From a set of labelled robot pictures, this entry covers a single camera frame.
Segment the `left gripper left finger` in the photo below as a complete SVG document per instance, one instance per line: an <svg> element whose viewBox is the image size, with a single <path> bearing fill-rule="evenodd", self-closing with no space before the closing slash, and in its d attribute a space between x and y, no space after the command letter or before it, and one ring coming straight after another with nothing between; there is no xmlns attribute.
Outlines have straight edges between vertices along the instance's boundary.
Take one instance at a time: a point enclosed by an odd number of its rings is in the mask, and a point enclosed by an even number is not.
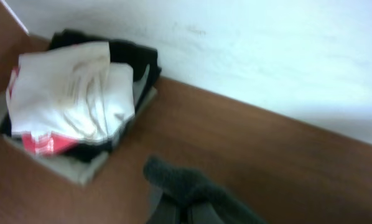
<svg viewBox="0 0 372 224"><path fill-rule="evenodd" d="M175 200L158 187L151 188L147 224L180 224L180 209Z"/></svg>

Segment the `dark teal t-shirt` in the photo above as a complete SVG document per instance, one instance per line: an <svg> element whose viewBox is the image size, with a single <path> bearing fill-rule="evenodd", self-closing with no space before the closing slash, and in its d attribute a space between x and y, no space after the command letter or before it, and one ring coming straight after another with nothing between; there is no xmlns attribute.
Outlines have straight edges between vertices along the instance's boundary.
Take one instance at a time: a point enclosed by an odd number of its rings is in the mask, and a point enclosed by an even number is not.
<svg viewBox="0 0 372 224"><path fill-rule="evenodd" d="M187 223L187 209L209 202L225 224L265 224L266 221L226 189L196 169L174 166L156 156L143 167L145 179L173 198L180 209L181 223Z"/></svg>

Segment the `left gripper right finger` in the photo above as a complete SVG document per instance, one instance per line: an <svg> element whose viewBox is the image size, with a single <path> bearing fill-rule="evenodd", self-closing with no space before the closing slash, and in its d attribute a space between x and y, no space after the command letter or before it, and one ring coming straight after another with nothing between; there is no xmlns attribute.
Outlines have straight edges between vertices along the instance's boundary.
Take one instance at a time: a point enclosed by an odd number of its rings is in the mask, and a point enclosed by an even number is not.
<svg viewBox="0 0 372 224"><path fill-rule="evenodd" d="M209 202L196 203L187 209L188 224L225 224Z"/></svg>

